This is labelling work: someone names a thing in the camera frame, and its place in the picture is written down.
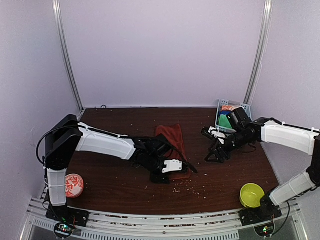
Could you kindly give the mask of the green microfibre towel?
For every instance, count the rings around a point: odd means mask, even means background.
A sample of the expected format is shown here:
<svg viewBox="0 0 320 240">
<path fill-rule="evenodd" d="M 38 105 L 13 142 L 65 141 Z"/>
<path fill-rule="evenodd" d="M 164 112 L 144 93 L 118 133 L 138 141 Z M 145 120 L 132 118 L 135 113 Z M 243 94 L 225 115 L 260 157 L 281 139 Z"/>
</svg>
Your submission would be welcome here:
<svg viewBox="0 0 320 240">
<path fill-rule="evenodd" d="M 233 128 L 226 115 L 220 115 L 218 117 L 218 126 L 223 127 L 223 128 L 227 128 L 227 129 Z"/>
</svg>

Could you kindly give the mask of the dark red towel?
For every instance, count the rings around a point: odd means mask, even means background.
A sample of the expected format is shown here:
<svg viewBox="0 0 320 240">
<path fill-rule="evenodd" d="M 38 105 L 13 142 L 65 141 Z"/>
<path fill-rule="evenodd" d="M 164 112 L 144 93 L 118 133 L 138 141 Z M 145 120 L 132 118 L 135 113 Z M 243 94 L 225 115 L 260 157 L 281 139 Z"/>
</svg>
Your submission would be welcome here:
<svg viewBox="0 0 320 240">
<path fill-rule="evenodd" d="M 182 128 L 179 123 L 174 125 L 158 125 L 155 127 L 155 136 L 164 135 L 164 137 L 172 144 L 177 150 L 183 155 L 184 159 L 187 160 L 185 144 L 183 139 Z M 191 170 L 187 172 L 173 172 L 169 175 L 170 181 L 186 180 L 191 177 Z"/>
</svg>

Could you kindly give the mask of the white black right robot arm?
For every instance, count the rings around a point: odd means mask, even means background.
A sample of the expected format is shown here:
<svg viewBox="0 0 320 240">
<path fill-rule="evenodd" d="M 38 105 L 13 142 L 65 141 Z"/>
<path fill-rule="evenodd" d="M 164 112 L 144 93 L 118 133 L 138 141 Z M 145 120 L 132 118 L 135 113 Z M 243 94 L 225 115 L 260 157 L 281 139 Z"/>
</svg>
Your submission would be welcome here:
<svg viewBox="0 0 320 240">
<path fill-rule="evenodd" d="M 273 117 L 252 120 L 241 107 L 226 116 L 234 133 L 216 148 L 216 157 L 224 162 L 241 147 L 260 143 L 271 159 L 276 174 L 283 173 L 280 185 L 260 200 L 259 220 L 268 220 L 276 207 L 320 186 L 320 131 L 288 124 Z"/>
</svg>

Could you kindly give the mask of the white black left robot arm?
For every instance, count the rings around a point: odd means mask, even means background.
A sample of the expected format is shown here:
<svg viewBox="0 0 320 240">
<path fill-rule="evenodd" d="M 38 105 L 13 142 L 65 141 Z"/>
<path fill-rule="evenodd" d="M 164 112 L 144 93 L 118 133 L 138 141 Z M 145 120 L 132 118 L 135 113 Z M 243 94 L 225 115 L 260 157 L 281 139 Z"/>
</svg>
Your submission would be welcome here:
<svg viewBox="0 0 320 240">
<path fill-rule="evenodd" d="M 67 206 L 66 173 L 75 152 L 91 152 L 129 161 L 150 173 L 154 184 L 169 184 L 173 173 L 198 170 L 163 134 L 157 136 L 129 136 L 89 126 L 67 115 L 45 133 L 40 143 L 45 144 L 45 155 L 38 161 L 45 170 L 46 185 L 52 213 L 61 222 L 72 218 Z"/>
</svg>

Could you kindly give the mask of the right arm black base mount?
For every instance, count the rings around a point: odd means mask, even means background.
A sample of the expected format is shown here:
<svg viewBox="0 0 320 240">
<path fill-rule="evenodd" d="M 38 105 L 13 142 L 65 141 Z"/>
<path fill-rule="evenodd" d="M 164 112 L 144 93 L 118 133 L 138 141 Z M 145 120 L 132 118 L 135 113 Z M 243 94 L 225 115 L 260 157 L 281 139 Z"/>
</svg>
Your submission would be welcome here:
<svg viewBox="0 0 320 240">
<path fill-rule="evenodd" d="M 257 208 L 246 208 L 239 212 L 242 226 L 271 221 L 281 216 L 280 207 L 274 205 L 270 200 L 263 200 Z"/>
</svg>

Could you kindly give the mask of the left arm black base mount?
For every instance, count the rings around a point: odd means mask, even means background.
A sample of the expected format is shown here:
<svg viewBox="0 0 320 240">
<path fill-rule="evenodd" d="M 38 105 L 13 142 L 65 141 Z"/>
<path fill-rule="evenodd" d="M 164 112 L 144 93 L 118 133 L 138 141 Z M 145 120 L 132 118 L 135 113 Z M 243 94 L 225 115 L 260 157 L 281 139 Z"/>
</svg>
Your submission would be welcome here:
<svg viewBox="0 0 320 240">
<path fill-rule="evenodd" d="M 50 203 L 45 217 L 54 221 L 68 223 L 70 225 L 86 227 L 89 212 L 86 210 L 70 208 L 67 204 L 63 206 L 52 206 Z"/>
</svg>

